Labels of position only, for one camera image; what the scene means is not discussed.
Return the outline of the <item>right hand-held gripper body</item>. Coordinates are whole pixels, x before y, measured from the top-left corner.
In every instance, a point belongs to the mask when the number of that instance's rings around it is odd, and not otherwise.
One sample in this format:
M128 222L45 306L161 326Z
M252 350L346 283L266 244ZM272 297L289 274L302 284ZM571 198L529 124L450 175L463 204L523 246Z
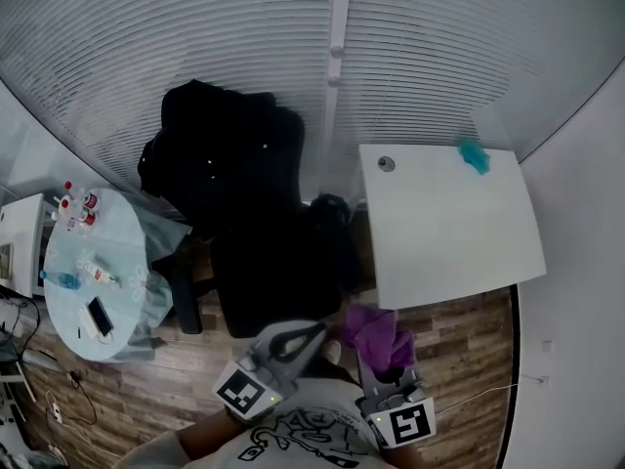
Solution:
M363 418L381 448L400 448L436 434L434 399L420 381L364 396Z

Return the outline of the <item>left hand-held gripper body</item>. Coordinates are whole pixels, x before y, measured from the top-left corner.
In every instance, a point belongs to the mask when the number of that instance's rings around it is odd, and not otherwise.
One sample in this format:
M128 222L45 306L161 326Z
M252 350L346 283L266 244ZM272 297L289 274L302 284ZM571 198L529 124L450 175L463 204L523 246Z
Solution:
M252 420L294 394L297 359L290 345L275 354L250 345L238 360L228 362L213 393L239 418Z

